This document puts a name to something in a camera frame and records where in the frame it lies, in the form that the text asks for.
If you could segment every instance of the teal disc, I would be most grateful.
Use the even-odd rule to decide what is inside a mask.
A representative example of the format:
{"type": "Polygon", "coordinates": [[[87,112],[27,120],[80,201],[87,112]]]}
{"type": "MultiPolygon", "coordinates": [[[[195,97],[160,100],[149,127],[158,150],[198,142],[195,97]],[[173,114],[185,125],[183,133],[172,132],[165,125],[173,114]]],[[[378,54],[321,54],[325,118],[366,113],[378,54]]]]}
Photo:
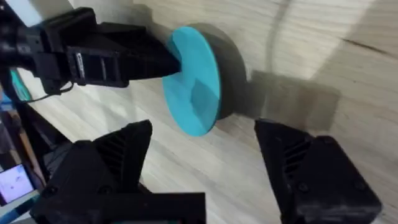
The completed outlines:
{"type": "Polygon", "coordinates": [[[220,109],[215,55],[204,36],[192,27],[175,30],[167,48],[181,62],[181,72],[162,78],[167,106],[183,131],[202,136],[215,125],[220,109]]]}

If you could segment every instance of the wood grain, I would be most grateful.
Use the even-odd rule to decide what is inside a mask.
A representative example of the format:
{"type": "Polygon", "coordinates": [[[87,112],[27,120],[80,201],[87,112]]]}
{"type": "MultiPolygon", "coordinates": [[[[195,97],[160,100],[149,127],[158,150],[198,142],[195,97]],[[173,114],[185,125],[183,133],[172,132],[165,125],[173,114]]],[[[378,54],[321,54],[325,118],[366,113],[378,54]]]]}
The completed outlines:
{"type": "MultiPolygon", "coordinates": [[[[155,192],[205,191],[209,223],[280,223],[253,131],[263,117],[331,134],[380,196],[376,223],[398,223],[398,2],[394,0],[73,0],[99,21],[185,25],[217,53],[233,113],[202,138],[169,115],[161,80],[76,87],[32,106],[72,141],[150,119],[143,170],[155,192]]],[[[34,97],[44,93],[30,74],[34,97]]]]}

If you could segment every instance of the wooden table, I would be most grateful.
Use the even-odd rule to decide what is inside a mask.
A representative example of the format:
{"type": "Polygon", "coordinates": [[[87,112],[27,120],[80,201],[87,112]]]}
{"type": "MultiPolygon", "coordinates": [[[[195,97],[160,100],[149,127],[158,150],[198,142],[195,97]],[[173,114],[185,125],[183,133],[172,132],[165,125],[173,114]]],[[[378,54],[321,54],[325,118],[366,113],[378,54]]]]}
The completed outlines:
{"type": "MultiPolygon", "coordinates": [[[[331,134],[398,223],[398,2],[393,0],[74,0],[99,21],[140,24],[161,40],[191,25],[227,77],[234,114],[202,138],[179,130],[161,80],[76,87],[32,106],[72,141],[150,119],[142,172],[154,192],[205,191],[209,223],[280,223],[253,118],[331,134]]],[[[34,97],[39,80],[22,75],[34,97]]]]}

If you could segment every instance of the computer screen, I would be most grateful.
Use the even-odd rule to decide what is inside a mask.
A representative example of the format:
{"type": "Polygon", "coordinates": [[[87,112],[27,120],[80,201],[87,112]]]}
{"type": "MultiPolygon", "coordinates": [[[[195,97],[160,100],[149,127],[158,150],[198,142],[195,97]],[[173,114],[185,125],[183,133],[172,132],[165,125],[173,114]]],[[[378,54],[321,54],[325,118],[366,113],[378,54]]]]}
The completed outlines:
{"type": "Polygon", "coordinates": [[[3,203],[8,204],[33,190],[22,164],[0,173],[0,194],[3,203]]]}

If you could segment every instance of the screw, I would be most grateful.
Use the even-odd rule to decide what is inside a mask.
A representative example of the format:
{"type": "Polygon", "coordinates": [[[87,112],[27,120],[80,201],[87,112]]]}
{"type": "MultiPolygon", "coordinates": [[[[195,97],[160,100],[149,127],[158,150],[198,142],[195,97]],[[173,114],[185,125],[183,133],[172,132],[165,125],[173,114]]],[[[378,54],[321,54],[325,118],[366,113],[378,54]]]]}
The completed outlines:
{"type": "Polygon", "coordinates": [[[303,193],[307,193],[307,192],[310,191],[310,188],[309,188],[308,185],[305,184],[305,183],[299,183],[298,189],[299,189],[299,191],[301,191],[301,192],[303,192],[303,193]]]}

